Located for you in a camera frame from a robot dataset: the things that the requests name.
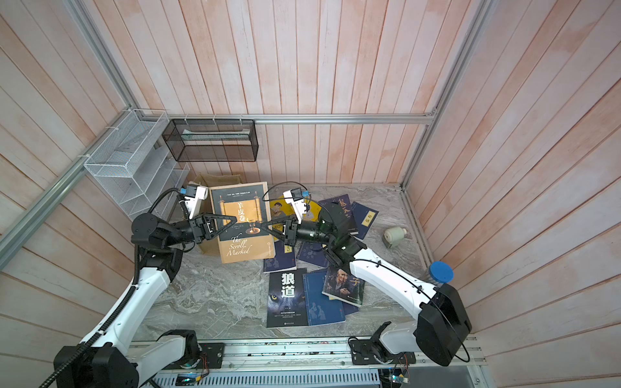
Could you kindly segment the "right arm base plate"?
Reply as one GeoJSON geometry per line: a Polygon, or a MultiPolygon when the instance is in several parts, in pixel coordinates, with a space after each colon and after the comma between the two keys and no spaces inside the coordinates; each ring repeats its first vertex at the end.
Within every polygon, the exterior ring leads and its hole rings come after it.
{"type": "Polygon", "coordinates": [[[351,361],[354,365],[414,365],[417,360],[413,352],[389,353],[378,340],[359,339],[355,336],[347,340],[351,361]]]}

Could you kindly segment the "brown book Scroll Marked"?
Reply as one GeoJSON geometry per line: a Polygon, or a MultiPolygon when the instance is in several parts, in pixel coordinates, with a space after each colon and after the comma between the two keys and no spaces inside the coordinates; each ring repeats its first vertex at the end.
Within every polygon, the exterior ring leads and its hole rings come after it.
{"type": "Polygon", "coordinates": [[[218,239],[222,262],[232,264],[275,257],[273,237],[259,227],[271,220],[268,209],[268,184],[236,184],[215,189],[218,205],[214,214],[236,216],[237,223],[229,230],[229,239],[218,239]]]}

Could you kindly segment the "purple book yellow label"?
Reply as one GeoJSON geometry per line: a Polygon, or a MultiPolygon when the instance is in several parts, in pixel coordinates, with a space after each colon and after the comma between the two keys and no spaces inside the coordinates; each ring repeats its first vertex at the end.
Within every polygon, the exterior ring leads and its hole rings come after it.
{"type": "Polygon", "coordinates": [[[281,241],[274,243],[275,257],[264,260],[264,273],[278,273],[296,270],[297,263],[294,248],[281,241]]]}

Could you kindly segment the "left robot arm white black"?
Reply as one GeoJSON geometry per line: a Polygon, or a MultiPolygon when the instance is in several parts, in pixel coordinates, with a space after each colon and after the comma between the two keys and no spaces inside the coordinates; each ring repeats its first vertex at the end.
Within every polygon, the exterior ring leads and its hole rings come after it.
{"type": "Polygon", "coordinates": [[[167,331],[136,352],[129,347],[158,296],[179,272],[182,245],[215,239],[236,224],[234,216],[202,213],[169,223],[143,213],[132,224],[134,278],[103,320],[78,345],[64,347],[44,387],[139,387],[168,365],[205,362],[193,330],[167,331]]]}

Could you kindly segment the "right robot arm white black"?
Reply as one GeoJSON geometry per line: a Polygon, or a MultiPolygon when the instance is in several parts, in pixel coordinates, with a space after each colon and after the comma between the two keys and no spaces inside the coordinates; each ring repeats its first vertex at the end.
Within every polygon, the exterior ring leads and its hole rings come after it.
{"type": "Polygon", "coordinates": [[[459,292],[448,284],[436,286],[417,279],[380,258],[349,234],[339,205],[323,207],[317,221],[304,220],[304,206],[297,203],[294,215],[275,221],[283,226],[281,231],[273,230],[270,221],[260,223],[260,228],[286,245],[319,243],[330,264],[384,292],[412,316],[407,323],[384,323],[352,350],[380,364],[395,363],[399,356],[417,351],[441,366],[456,359],[472,330],[459,292]]]}

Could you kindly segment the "brown canvas tote bag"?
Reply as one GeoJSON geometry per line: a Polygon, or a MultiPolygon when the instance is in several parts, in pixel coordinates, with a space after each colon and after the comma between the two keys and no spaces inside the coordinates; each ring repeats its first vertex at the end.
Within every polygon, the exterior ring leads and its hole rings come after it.
{"type": "Polygon", "coordinates": [[[203,213],[214,213],[215,212],[216,206],[218,205],[218,199],[215,197],[215,194],[214,194],[215,189],[222,189],[224,187],[241,184],[241,183],[242,183],[242,179],[240,175],[214,176],[210,174],[205,174],[205,175],[199,174],[194,178],[194,180],[190,180],[188,182],[188,184],[198,184],[198,185],[206,186],[209,188],[209,196],[207,200],[202,202],[199,215],[203,213]]]}

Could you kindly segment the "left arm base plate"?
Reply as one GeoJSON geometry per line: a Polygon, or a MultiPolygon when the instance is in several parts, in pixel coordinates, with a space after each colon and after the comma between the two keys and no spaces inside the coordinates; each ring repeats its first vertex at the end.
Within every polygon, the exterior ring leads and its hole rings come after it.
{"type": "Polygon", "coordinates": [[[225,352],[224,343],[198,343],[199,358],[195,367],[198,370],[219,370],[223,365],[223,357],[225,352]]]}

